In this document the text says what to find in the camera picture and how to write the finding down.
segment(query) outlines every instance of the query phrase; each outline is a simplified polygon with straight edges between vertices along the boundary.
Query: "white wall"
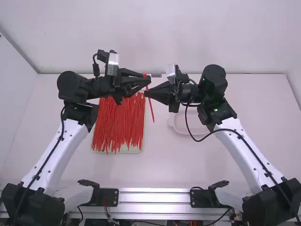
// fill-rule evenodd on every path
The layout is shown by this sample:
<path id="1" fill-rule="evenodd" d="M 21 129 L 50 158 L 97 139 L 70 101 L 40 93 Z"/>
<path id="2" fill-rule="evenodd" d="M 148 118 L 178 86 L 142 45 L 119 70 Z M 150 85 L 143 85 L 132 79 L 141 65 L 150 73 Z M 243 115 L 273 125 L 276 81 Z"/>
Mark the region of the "white wall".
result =
<path id="1" fill-rule="evenodd" d="M 299 0 L 2 0 L 0 26 L 41 73 L 92 72 L 98 48 L 122 66 L 288 75 L 301 104 Z"/>
<path id="2" fill-rule="evenodd" d="M 3 35 L 0 37 L 0 78 L 1 172 L 37 78 L 37 73 Z"/>

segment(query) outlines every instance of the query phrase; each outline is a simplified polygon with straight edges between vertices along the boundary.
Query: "black mounting bracket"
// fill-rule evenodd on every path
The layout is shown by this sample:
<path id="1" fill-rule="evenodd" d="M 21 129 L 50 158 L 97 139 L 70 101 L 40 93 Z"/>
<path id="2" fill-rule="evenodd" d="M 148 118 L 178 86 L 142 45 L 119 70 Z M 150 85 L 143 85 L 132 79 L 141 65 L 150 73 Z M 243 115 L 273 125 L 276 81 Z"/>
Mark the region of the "black mounting bracket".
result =
<path id="1" fill-rule="evenodd" d="M 217 187 L 224 187 L 229 184 L 229 181 L 223 180 L 217 182 L 205 189 L 191 189 L 190 190 L 190 205 L 192 208 L 212 208 L 212 207 L 227 207 L 220 204 L 216 198 L 214 190 Z"/>
<path id="2" fill-rule="evenodd" d="M 82 204 L 81 206 L 118 206 L 118 189 L 100 188 L 98 183 L 89 180 L 79 180 L 78 183 L 83 186 L 92 186 L 94 188 L 91 201 L 86 204 Z"/>

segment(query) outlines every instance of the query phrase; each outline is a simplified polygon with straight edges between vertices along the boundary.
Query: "red plastic stick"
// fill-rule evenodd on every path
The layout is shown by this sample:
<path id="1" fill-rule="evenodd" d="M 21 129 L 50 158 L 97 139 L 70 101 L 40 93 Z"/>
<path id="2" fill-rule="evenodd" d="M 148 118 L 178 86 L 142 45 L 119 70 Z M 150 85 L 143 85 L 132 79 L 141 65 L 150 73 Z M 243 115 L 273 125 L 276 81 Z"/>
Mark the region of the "red plastic stick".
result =
<path id="1" fill-rule="evenodd" d="M 154 116 L 154 111 L 152 109 L 152 105 L 151 105 L 151 99 L 148 98 L 149 103 L 150 103 L 150 112 L 151 112 L 151 116 L 152 116 L 152 121 L 155 123 L 155 116 Z"/>

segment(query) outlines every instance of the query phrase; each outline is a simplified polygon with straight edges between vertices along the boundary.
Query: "white table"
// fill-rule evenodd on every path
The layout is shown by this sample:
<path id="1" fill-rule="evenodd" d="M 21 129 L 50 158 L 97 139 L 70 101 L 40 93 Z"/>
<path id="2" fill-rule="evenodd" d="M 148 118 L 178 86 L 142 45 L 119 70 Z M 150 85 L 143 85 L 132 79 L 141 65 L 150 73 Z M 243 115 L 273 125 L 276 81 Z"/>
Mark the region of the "white table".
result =
<path id="1" fill-rule="evenodd" d="M 57 77 L 55 74 L 39 76 L 0 175 L 2 185 L 18 183 L 56 132 L 63 106 L 57 97 Z M 190 77 L 198 82 L 200 75 Z M 226 78 L 229 85 L 225 97 L 250 138 L 286 178 L 300 180 L 301 111 L 286 76 L 228 74 Z M 164 81 L 164 76 L 153 78 L 151 86 Z M 152 104 L 155 123 L 147 106 L 142 153 L 94 153 L 90 149 L 91 132 L 71 158 L 61 186 L 84 178 L 102 187 L 187 189 L 208 187 L 225 179 L 247 188 L 238 166 L 214 136 L 196 143 L 189 136 L 177 134 L 167 125 L 168 107 L 154 100 Z"/>

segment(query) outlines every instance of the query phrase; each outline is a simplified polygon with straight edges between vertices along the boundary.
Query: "white container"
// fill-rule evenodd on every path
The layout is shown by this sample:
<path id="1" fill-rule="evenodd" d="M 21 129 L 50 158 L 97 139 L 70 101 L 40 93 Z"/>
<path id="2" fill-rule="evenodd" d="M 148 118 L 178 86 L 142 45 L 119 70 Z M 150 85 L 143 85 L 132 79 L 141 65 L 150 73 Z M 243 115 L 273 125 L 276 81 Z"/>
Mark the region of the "white container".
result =
<path id="1" fill-rule="evenodd" d="M 169 126 L 173 127 L 177 133 L 189 135 L 185 123 L 185 108 L 185 106 L 180 105 L 178 113 L 170 113 L 168 118 L 168 124 Z M 209 133 L 208 128 L 204 126 L 198 118 L 198 112 L 196 107 L 188 107 L 187 122 L 189 129 L 193 135 L 206 135 Z"/>

